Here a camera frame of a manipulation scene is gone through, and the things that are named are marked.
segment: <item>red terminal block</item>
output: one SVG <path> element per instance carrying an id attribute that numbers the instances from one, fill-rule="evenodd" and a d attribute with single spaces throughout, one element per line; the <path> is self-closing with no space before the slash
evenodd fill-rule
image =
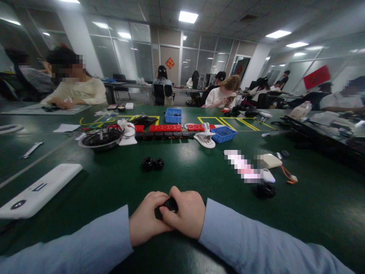
<path id="1" fill-rule="evenodd" d="M 210 129 L 216 128 L 215 125 L 209 125 Z M 203 125 L 201 124 L 194 124 L 187 126 L 188 131 L 204 131 Z"/>
<path id="2" fill-rule="evenodd" d="M 136 129 L 136 132 L 143 132 L 144 125 L 136 125 L 134 128 Z"/>
<path id="3" fill-rule="evenodd" d="M 166 132 L 166 131 L 182 131 L 181 125 L 152 125 L 149 128 L 150 132 Z"/>

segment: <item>blue plastic basket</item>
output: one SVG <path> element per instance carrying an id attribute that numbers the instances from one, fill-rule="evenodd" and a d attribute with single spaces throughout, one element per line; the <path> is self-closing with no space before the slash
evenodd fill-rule
<path id="1" fill-rule="evenodd" d="M 183 110 L 179 108 L 168 108 L 165 113 L 165 122 L 173 124 L 181 124 Z"/>
<path id="2" fill-rule="evenodd" d="M 215 135 L 212 136 L 212 139 L 216 143 L 224 143 L 226 141 L 230 141 L 237 134 L 237 131 L 234 131 L 230 127 L 226 127 L 226 126 L 211 129 L 210 131 L 215 133 Z"/>

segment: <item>white bottle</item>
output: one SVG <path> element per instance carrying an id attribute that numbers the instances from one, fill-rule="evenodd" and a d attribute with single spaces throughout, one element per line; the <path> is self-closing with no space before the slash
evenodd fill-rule
<path id="1" fill-rule="evenodd" d="M 289 117 L 299 120 L 305 117 L 312 110 L 312 104 L 310 101 L 305 101 L 303 104 L 295 107 L 293 111 L 289 114 Z"/>

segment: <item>white phone holder clip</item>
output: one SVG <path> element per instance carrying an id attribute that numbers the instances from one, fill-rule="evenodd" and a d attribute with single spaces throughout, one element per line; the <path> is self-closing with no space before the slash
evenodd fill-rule
<path id="1" fill-rule="evenodd" d="M 204 132 L 198 132 L 194 135 L 194 139 L 205 148 L 215 148 L 216 143 L 212 140 L 215 133 L 210 132 L 209 123 L 203 123 Z"/>
<path id="2" fill-rule="evenodd" d="M 128 123 L 125 119 L 118 120 L 117 123 L 123 132 L 122 138 L 119 141 L 119 145 L 135 145 L 137 140 L 135 139 L 136 129 L 134 124 Z"/>

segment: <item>wrench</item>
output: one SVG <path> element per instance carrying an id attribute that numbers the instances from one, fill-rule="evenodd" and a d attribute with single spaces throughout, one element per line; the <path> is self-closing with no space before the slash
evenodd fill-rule
<path id="1" fill-rule="evenodd" d="M 35 149 L 37 148 L 37 147 L 39 147 L 41 144 L 43 144 L 43 142 L 39 142 L 39 143 L 34 143 L 34 146 L 30 149 L 30 150 L 28 150 L 28 152 L 26 153 L 26 154 L 24 154 L 22 157 L 20 157 L 21 159 L 27 159 L 28 157 L 29 157 L 29 155 L 33 152 L 33 151 L 35 151 Z"/>

